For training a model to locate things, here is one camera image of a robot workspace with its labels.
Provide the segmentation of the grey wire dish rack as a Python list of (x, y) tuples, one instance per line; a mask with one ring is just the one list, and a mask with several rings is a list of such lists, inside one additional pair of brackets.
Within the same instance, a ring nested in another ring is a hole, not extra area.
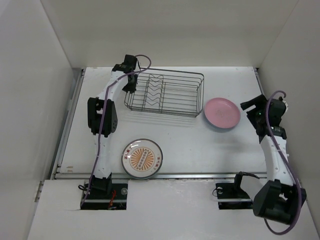
[(204, 81), (198, 72), (150, 68), (139, 73), (124, 105), (137, 112), (195, 118), (203, 111)]

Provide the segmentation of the blue plate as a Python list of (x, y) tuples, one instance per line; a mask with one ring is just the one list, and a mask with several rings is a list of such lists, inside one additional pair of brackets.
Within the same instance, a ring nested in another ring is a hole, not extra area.
[(238, 127), (238, 124), (236, 124), (235, 126), (233, 127), (228, 127), (228, 128), (222, 128), (222, 127), (218, 127), (214, 124), (212, 124), (206, 117), (206, 115), (203, 113), (202, 114), (202, 118), (203, 118), (203, 121), (205, 122), (205, 124), (207, 126), (210, 126), (210, 128), (215, 131), (215, 132), (219, 132), (219, 133), (224, 133), (224, 132), (229, 132), (231, 130), (233, 130), (234, 128), (237, 128)]

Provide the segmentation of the pink plate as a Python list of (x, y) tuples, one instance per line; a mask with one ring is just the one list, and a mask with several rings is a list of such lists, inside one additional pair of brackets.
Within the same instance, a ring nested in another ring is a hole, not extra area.
[(241, 120), (239, 108), (232, 101), (222, 97), (207, 101), (204, 116), (211, 125), (220, 129), (234, 128)]

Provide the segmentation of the white plate orange sunburst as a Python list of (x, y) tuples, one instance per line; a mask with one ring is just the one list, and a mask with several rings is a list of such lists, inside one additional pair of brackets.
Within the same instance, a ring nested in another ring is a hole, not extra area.
[(124, 171), (132, 178), (146, 180), (160, 170), (163, 159), (162, 149), (156, 142), (140, 138), (124, 148), (121, 164)]

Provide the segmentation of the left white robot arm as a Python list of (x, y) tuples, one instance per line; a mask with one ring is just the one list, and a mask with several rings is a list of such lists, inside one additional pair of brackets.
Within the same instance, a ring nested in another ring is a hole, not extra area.
[(94, 135), (96, 159), (88, 183), (88, 192), (94, 192), (100, 198), (111, 195), (111, 166), (109, 160), (111, 134), (118, 126), (115, 101), (121, 91), (136, 90), (138, 59), (133, 55), (126, 55), (123, 63), (116, 64), (111, 70), (110, 80), (102, 92), (87, 101), (87, 122)]

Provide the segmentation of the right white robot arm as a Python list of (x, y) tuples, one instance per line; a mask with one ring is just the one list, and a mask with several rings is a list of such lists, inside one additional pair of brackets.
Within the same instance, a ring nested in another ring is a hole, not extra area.
[(240, 171), (232, 183), (232, 193), (245, 194), (252, 200), (255, 216), (285, 225), (296, 223), (307, 198), (289, 166), (286, 145), (287, 133), (280, 126), (287, 111), (283, 97), (267, 99), (263, 94), (241, 103), (247, 118), (253, 125), (263, 150), (267, 182), (261, 185), (253, 173)]

